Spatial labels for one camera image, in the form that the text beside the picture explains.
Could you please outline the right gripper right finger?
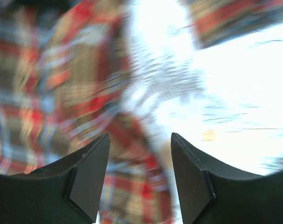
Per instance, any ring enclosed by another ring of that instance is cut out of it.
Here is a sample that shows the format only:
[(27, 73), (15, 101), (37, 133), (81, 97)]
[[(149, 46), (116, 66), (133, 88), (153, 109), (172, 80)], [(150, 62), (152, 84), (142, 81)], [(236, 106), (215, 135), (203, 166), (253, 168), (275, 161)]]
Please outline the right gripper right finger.
[(283, 224), (283, 170), (262, 176), (232, 167), (177, 133), (171, 153), (185, 224)]

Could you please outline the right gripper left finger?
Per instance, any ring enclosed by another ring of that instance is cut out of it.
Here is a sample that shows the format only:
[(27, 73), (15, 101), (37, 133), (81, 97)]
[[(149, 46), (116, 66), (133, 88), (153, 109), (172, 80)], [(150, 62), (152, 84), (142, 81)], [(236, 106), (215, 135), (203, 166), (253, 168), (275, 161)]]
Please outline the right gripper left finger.
[(0, 224), (93, 224), (110, 151), (102, 134), (29, 174), (0, 174)]

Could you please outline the plaid long sleeve shirt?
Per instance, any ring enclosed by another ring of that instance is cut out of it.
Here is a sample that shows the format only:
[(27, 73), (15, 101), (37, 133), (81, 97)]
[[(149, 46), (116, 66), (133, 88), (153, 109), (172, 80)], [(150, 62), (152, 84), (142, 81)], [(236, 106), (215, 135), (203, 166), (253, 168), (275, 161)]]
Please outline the plaid long sleeve shirt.
[[(202, 49), (283, 21), (283, 0), (184, 0)], [(99, 224), (175, 224), (162, 159), (136, 115), (125, 0), (0, 0), (0, 174), (110, 138)]]

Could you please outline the floral table mat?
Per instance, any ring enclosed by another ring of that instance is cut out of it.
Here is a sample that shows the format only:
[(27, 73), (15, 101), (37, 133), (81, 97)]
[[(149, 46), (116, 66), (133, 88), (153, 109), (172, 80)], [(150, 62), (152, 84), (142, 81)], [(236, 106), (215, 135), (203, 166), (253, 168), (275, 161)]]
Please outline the floral table mat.
[(283, 169), (283, 21), (202, 49), (183, 0), (125, 1), (131, 84), (122, 107), (162, 159), (183, 222), (171, 134), (258, 175)]

